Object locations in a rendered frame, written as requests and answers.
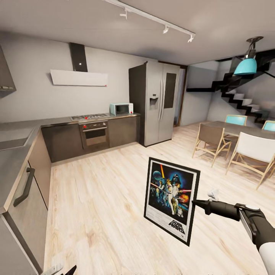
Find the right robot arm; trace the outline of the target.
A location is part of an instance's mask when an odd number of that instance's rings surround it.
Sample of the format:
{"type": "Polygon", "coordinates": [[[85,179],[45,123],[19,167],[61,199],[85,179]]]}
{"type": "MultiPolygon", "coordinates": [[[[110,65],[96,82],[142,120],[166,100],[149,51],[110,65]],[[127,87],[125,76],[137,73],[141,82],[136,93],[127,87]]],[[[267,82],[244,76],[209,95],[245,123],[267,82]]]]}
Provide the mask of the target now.
{"type": "Polygon", "coordinates": [[[275,275],[275,228],[267,221],[259,207],[253,205],[227,204],[219,201],[217,188],[207,193],[209,200],[192,201],[193,204],[205,210],[205,214],[218,214],[236,221],[242,221],[251,241],[257,250],[266,268],[268,275],[275,275]]]}

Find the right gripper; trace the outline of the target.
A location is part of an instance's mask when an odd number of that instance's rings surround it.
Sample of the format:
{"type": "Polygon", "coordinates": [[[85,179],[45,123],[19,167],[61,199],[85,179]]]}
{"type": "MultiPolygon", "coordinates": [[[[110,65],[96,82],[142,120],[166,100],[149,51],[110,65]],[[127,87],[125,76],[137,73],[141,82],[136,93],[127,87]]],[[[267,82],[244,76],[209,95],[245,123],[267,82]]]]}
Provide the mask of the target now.
{"type": "Polygon", "coordinates": [[[193,204],[201,207],[205,210],[205,214],[218,214],[222,217],[226,216],[226,202],[222,201],[210,201],[210,200],[196,200],[192,201],[193,204]]]}

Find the poster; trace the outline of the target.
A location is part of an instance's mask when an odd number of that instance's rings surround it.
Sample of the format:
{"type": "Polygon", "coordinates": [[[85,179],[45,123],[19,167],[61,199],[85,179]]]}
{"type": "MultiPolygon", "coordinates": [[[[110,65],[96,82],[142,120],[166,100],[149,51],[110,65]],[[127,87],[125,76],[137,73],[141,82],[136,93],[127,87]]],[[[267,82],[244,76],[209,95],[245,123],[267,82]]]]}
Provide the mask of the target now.
{"type": "Polygon", "coordinates": [[[190,246],[200,170],[149,157],[144,217],[190,246]]]}

